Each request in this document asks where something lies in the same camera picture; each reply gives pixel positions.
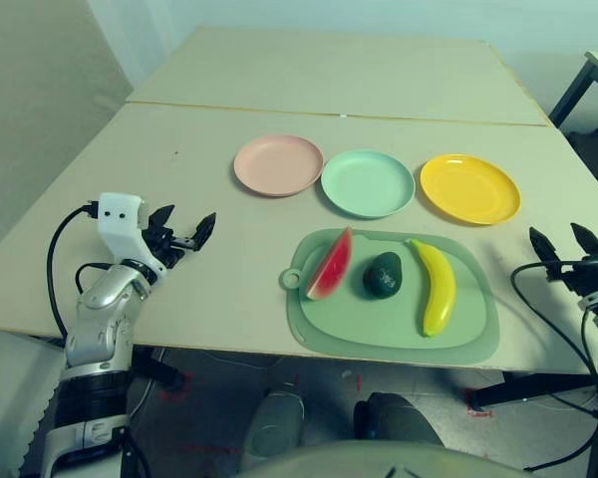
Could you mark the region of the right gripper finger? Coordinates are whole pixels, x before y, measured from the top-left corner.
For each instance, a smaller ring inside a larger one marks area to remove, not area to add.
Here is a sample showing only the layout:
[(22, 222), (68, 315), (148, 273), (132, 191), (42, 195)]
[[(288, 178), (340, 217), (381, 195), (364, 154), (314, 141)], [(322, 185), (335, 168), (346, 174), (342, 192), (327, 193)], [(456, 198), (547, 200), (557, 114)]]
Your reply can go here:
[(549, 239), (534, 227), (529, 228), (529, 241), (532, 249), (541, 262), (558, 261), (555, 247)]
[(598, 256), (598, 238), (596, 235), (577, 223), (571, 223), (571, 229), (583, 251), (589, 256)]

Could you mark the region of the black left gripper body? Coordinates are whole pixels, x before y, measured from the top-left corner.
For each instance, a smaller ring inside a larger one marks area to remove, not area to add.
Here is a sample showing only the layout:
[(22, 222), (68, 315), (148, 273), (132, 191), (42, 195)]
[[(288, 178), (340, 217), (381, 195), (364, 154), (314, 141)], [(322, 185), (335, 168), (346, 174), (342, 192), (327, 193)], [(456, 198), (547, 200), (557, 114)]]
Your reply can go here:
[(151, 254), (166, 267), (174, 267), (186, 251), (198, 251), (192, 238), (178, 238), (169, 228), (158, 226), (142, 231), (142, 237)]

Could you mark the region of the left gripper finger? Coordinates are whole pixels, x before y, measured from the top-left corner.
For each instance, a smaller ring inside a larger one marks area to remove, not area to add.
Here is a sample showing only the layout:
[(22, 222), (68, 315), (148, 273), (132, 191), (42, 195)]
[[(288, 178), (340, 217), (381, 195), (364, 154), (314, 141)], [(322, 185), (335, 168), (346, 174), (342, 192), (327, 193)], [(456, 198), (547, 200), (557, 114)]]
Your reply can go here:
[(173, 209), (173, 204), (158, 208), (149, 216), (149, 228), (154, 229), (164, 227)]
[(193, 248), (201, 249), (203, 245), (210, 238), (216, 220), (216, 213), (213, 212), (204, 217), (195, 229), (195, 233), (192, 236)]

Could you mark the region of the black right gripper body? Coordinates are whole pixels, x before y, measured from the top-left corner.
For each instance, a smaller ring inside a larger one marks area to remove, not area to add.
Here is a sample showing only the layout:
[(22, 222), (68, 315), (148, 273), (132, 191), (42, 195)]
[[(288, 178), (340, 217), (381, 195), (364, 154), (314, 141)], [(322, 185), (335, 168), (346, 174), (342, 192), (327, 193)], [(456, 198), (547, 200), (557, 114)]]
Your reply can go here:
[(577, 261), (549, 261), (547, 280), (560, 281), (570, 292), (584, 298), (598, 292), (598, 255)]

